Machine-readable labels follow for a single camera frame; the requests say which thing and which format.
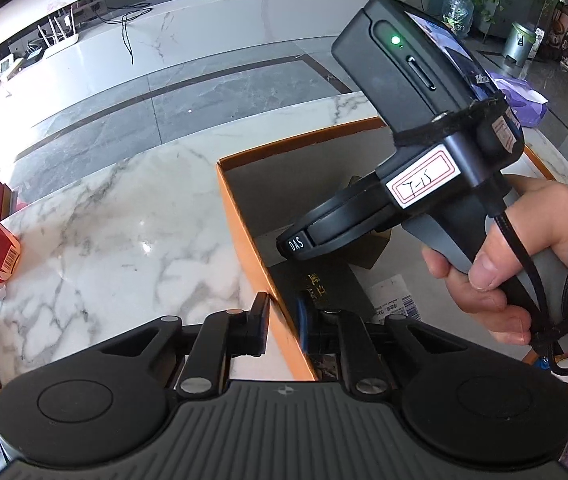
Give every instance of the white label sticker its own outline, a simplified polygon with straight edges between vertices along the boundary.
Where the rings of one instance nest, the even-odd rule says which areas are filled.
[[[397,203],[407,208],[460,173],[448,150],[439,144],[394,176],[386,187]]]
[[[404,314],[418,321],[422,320],[411,293],[401,274],[396,274],[366,290],[375,308],[372,322],[382,324],[389,314]]]
[[[510,130],[509,125],[506,124],[506,120],[504,117],[500,116],[494,123],[493,123],[493,131],[497,138],[500,139],[502,146],[504,149],[509,153],[513,152],[513,146],[515,145],[515,136],[513,132]]]
[[[515,113],[513,112],[513,110],[510,109],[510,106],[508,108],[506,108],[506,116],[510,119],[510,122],[515,124],[515,127],[517,129],[519,129],[520,126],[522,126],[520,124],[520,122],[518,121],[518,118],[515,116]]]

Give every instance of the open cardboard box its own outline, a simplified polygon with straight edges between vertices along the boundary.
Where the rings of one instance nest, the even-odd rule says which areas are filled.
[[[269,267],[284,258],[275,238],[299,216],[364,176],[395,151],[388,127],[379,118],[332,126],[272,142],[221,159],[218,180],[235,250],[255,290],[274,299],[270,330],[296,380],[314,380],[315,373],[298,345],[292,317],[270,276]],[[445,286],[433,279],[421,258],[421,244],[400,226],[371,270],[351,266],[366,290],[401,274],[422,320],[515,358],[527,348],[495,342],[451,300]]]

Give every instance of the purple bag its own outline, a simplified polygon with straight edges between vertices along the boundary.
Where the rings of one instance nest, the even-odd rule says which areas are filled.
[[[522,126],[535,128],[541,122],[546,113],[546,99],[541,93],[533,90],[522,79],[506,77],[495,72],[488,74],[493,79],[497,88],[506,95],[506,102],[512,108]]]

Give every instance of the trash can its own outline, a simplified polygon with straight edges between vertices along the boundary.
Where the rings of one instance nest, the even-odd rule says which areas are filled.
[[[533,31],[524,27],[524,25],[513,22],[513,28],[510,30],[509,37],[504,45],[502,56],[510,57],[517,66],[522,66],[536,39]]]

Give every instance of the marble table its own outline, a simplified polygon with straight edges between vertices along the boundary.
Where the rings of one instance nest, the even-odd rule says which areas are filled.
[[[24,252],[0,303],[2,383],[155,317],[177,314],[192,324],[211,312],[248,308],[254,290],[235,256],[216,161],[373,116],[356,92],[222,124],[97,171],[6,219]],[[555,178],[568,183],[562,155],[539,131],[525,135]],[[510,170],[542,176],[526,156]],[[419,272],[436,298],[447,296],[426,267]],[[238,358],[232,373],[291,378],[270,341],[265,357]]]

